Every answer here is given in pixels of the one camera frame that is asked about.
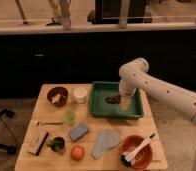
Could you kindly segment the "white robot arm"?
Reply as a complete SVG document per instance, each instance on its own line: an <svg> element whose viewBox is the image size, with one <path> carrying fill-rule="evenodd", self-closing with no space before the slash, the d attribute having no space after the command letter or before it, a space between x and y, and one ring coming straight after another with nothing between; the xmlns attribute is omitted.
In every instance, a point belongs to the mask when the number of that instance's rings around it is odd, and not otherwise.
<svg viewBox="0 0 196 171"><path fill-rule="evenodd" d="M159 101L167 103L183 113L196 125L196 93L147 74L149 64L144 58L137 58L119 68L119 93L132 97L139 88ZM196 171L196 155L193 164Z"/></svg>

